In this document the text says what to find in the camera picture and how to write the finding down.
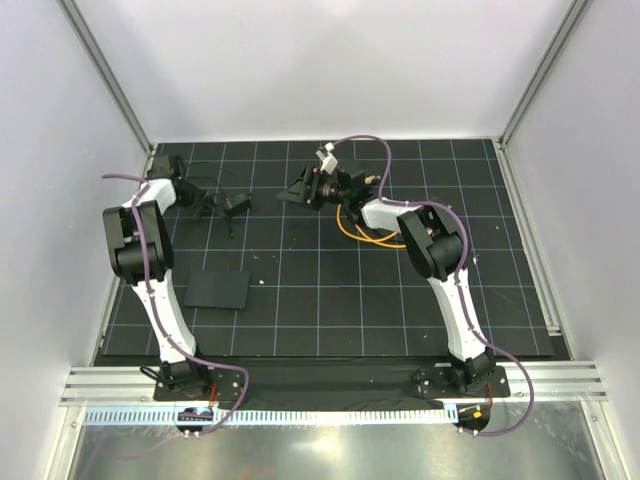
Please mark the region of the black power adapter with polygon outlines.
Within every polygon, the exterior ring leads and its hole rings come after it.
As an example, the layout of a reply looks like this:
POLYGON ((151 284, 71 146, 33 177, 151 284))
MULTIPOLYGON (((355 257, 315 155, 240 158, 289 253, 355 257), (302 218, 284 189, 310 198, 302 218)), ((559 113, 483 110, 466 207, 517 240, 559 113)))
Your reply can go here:
POLYGON ((226 218, 234 218, 245 214, 252 206, 251 193, 238 193, 232 197, 226 197, 222 202, 224 216, 226 218))

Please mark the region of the black network switch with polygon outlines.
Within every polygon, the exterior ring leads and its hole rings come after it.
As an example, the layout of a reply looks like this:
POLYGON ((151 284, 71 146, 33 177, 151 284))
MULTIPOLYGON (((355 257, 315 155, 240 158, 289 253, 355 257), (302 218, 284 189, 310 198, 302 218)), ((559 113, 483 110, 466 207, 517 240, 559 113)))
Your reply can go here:
POLYGON ((245 271, 193 271, 186 285, 184 305, 196 308, 244 310, 250 274, 245 271))

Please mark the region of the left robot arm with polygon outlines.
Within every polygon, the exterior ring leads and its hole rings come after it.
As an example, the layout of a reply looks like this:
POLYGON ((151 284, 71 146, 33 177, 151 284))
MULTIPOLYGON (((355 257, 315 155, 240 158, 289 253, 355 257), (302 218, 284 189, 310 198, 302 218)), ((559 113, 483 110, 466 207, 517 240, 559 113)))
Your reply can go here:
POLYGON ((211 203, 210 195, 186 179, 182 158, 176 154, 155 157, 143 177, 103 177, 139 184, 129 201, 105 209, 102 220, 111 268, 143 305, 158 344, 159 370, 143 367, 141 372, 167 394, 203 399, 212 377, 177 300, 174 252, 164 213, 173 206, 201 212, 211 203))

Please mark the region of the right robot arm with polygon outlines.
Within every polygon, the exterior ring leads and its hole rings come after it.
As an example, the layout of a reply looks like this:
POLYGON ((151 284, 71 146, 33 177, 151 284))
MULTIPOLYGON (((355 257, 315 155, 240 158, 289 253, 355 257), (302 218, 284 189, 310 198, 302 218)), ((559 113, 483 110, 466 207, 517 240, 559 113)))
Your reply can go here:
POLYGON ((463 396, 487 393, 496 360, 469 291, 467 232, 445 205, 386 197, 388 176, 388 172, 350 174, 340 168, 306 166, 277 199, 312 210, 332 204, 356 228, 400 235, 412 267, 435 294, 447 333, 452 388, 463 396))

